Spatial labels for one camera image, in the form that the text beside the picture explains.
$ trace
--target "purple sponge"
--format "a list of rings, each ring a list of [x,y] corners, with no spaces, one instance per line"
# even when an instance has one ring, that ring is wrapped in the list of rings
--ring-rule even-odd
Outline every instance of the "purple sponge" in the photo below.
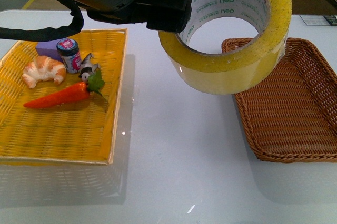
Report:
[[[51,57],[52,59],[60,61],[60,62],[63,63],[63,61],[62,61],[62,59],[61,59],[61,57],[58,54],[58,51],[56,49],[56,45],[57,45],[58,41],[60,41],[60,40],[61,39],[49,41],[49,42],[39,42],[36,45],[35,49],[40,56],[45,55],[45,56]]]

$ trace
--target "orange carrot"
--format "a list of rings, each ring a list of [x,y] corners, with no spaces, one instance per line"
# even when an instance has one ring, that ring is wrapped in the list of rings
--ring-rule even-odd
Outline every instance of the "orange carrot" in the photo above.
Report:
[[[77,102],[90,97],[90,92],[94,91],[102,95],[99,89],[104,86],[101,71],[98,70],[95,74],[88,78],[88,85],[85,82],[78,82],[61,91],[49,94],[47,96],[26,102],[24,107],[28,108],[47,108],[63,103]]]
[[[89,97],[90,92],[87,90],[86,83],[79,82],[62,89],[61,91],[57,91],[56,93],[29,101],[23,104],[23,106],[28,108],[46,108],[61,105],[63,103],[71,103],[88,99]]]

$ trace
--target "woven tray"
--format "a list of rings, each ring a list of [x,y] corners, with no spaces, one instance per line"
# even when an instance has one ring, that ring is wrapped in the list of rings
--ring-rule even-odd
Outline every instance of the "woven tray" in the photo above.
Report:
[[[23,68],[38,56],[36,42],[17,42],[3,57],[0,68],[0,164],[99,164],[113,161],[120,103],[121,77],[127,39],[125,29],[88,30],[71,38],[81,57],[93,53],[105,86],[102,98],[63,104],[48,109],[28,109],[23,103],[78,82],[78,74],[65,80],[39,82],[29,89],[21,80]]]
[[[227,39],[222,51],[249,41]],[[311,42],[288,38],[274,71],[235,98],[258,159],[337,162],[337,76]]]

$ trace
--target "jar lid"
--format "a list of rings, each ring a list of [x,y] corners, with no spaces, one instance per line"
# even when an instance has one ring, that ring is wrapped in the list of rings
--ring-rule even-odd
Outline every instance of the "jar lid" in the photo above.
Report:
[[[70,56],[78,52],[78,43],[70,38],[58,41],[56,48],[62,56]]]

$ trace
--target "roll of tape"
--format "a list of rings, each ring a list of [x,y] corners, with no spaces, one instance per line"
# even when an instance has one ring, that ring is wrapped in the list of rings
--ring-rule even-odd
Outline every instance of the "roll of tape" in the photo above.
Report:
[[[262,81],[284,55],[291,11],[291,0],[192,0],[185,30],[179,34],[159,32],[159,37],[187,84],[205,93],[234,94]],[[188,47],[199,27],[219,17],[243,19],[258,35],[228,53],[207,54]]]

